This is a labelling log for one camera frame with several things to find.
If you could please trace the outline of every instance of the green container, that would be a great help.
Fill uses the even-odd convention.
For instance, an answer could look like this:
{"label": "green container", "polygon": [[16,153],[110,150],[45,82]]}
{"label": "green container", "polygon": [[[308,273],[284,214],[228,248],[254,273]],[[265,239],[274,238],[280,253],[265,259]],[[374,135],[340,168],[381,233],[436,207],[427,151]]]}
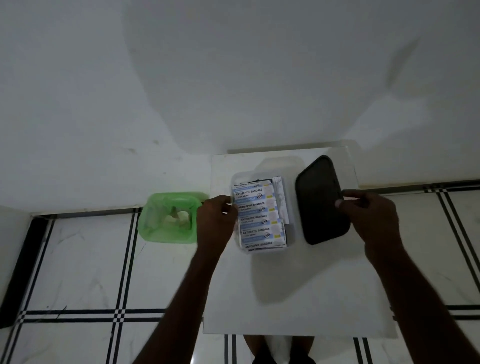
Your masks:
{"label": "green container", "polygon": [[197,209],[206,199],[201,192],[153,194],[138,219],[138,233],[148,242],[194,243]]}

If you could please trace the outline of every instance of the person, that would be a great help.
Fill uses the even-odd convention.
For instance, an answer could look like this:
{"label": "person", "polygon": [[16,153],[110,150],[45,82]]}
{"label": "person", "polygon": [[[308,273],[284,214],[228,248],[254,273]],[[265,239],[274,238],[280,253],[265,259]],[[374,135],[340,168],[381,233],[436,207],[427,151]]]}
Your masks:
{"label": "person", "polygon": [[[480,363],[480,356],[450,316],[440,297],[410,259],[400,239],[395,204],[360,190],[345,190],[351,200],[336,207],[347,214],[365,242],[415,364]],[[230,239],[237,209],[230,197],[217,196],[197,213],[198,247],[177,293],[135,364],[189,364],[216,264]],[[261,336],[245,336],[255,364],[274,364]],[[291,364],[314,363],[308,357],[313,338],[294,337]]]}

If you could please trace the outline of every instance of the person's left hand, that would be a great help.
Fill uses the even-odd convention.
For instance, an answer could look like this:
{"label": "person's left hand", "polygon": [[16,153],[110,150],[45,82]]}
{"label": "person's left hand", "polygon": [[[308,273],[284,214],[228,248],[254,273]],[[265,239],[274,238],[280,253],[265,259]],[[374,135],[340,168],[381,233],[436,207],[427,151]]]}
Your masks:
{"label": "person's left hand", "polygon": [[197,253],[205,259],[218,260],[232,236],[238,211],[228,203],[230,196],[221,194],[197,210]]}

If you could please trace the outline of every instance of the hand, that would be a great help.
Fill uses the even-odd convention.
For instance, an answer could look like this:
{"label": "hand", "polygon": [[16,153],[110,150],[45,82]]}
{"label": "hand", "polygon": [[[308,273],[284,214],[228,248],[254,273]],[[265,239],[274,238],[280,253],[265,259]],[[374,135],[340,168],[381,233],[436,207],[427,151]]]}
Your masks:
{"label": "hand", "polygon": [[350,218],[353,227],[365,242],[365,254],[372,263],[379,255],[403,250],[393,201],[359,190],[344,190],[343,195],[357,198],[337,200],[335,206]]}
{"label": "hand", "polygon": [[238,211],[228,203],[230,196],[221,194],[206,200],[197,210],[197,253],[203,259],[218,260],[232,236]]}

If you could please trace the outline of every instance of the white tabletop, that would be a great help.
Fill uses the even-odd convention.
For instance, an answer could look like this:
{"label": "white tabletop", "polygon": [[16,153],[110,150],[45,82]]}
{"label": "white tabletop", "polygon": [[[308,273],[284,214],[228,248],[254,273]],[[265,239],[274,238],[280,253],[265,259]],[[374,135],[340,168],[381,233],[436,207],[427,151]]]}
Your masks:
{"label": "white tabletop", "polygon": [[212,157],[212,197],[230,195],[232,176],[239,172],[280,174],[291,224],[286,226],[288,248],[281,252],[250,255],[230,239],[210,284],[205,333],[396,335],[386,294],[353,226],[317,245],[303,238],[295,178],[321,155],[332,159],[342,189],[358,187],[347,147]]}

